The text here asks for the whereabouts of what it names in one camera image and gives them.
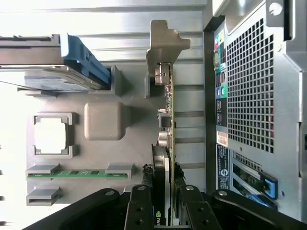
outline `pcie slot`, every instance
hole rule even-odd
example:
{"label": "pcie slot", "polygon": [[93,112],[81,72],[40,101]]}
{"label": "pcie slot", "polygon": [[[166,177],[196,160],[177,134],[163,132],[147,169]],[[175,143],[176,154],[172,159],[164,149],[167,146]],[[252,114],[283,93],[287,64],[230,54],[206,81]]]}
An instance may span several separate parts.
{"label": "pcie slot", "polygon": [[237,180],[237,178],[233,177],[232,179],[232,191],[245,196],[248,199],[251,199],[261,205],[264,205],[266,207],[270,207],[273,209],[278,210],[278,207],[276,205],[275,202],[273,202],[272,200],[268,199],[266,196],[264,196],[263,194],[254,194],[251,193],[246,187],[244,187],[244,185],[242,184],[242,181],[239,182]]}
{"label": "pcie slot", "polygon": [[237,175],[240,179],[242,179],[249,186],[253,187],[257,191],[261,191],[263,189],[263,183],[261,180],[247,173],[245,170],[240,167],[233,165],[233,173]]}
{"label": "pcie slot", "polygon": [[248,167],[247,165],[239,162],[235,158],[232,159],[232,163],[235,164],[236,166],[238,166],[239,168],[241,168],[242,170],[244,170],[245,172],[247,172],[248,174],[252,175],[256,179],[260,180],[260,175],[256,170],[254,170],[254,169]]}
{"label": "pcie slot", "polygon": [[216,115],[216,123],[219,125],[222,122],[222,114]]}
{"label": "pcie slot", "polygon": [[260,195],[260,192],[258,192],[256,189],[254,189],[252,186],[250,186],[248,183],[243,181],[240,177],[238,177],[236,174],[232,173],[233,179],[239,182],[248,192],[255,195]]}

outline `green connector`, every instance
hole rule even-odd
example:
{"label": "green connector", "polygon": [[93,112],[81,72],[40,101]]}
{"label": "green connector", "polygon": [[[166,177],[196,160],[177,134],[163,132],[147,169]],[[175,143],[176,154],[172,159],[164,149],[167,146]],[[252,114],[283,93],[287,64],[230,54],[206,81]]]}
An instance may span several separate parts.
{"label": "green connector", "polygon": [[126,174],[106,174],[105,170],[58,170],[51,174],[29,174],[27,178],[127,178]]}
{"label": "green connector", "polygon": [[221,83],[221,97],[220,98],[227,98],[227,95],[228,95],[227,83]]}

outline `metal bracket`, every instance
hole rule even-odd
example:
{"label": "metal bracket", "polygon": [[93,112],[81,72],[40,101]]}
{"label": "metal bracket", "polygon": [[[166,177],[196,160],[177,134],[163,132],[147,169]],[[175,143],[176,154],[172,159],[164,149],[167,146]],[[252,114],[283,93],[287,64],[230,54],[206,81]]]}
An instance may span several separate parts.
{"label": "metal bracket", "polygon": [[156,85],[169,85],[171,71],[168,63],[161,63],[155,69],[154,83]]}
{"label": "metal bracket", "polygon": [[150,49],[146,52],[149,76],[155,76],[158,63],[174,63],[184,49],[190,48],[189,39],[181,39],[177,30],[169,29],[166,20],[150,22]]}

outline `rear i/o panel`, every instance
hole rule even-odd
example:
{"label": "rear i/o panel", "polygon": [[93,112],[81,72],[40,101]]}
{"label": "rear i/o panel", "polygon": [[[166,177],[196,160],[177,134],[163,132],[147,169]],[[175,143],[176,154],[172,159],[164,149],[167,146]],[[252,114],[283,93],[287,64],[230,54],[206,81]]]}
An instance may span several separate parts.
{"label": "rear i/o panel", "polygon": [[307,223],[307,63],[294,55],[307,40],[285,41],[266,10],[264,1],[214,33],[216,187]]}

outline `label sticker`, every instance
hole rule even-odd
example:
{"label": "label sticker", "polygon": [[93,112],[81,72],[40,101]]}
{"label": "label sticker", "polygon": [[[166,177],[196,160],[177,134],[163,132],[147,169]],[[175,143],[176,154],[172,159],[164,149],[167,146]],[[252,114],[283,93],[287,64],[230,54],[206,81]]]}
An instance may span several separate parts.
{"label": "label sticker", "polygon": [[221,63],[221,70],[224,70],[226,68],[226,63]]}
{"label": "label sticker", "polygon": [[216,143],[228,147],[228,133],[221,131],[216,132]]}
{"label": "label sticker", "polygon": [[216,188],[229,189],[229,155],[228,149],[216,145]]}
{"label": "label sticker", "polygon": [[219,35],[218,35],[218,45],[220,46],[224,42],[224,30],[221,30]]}

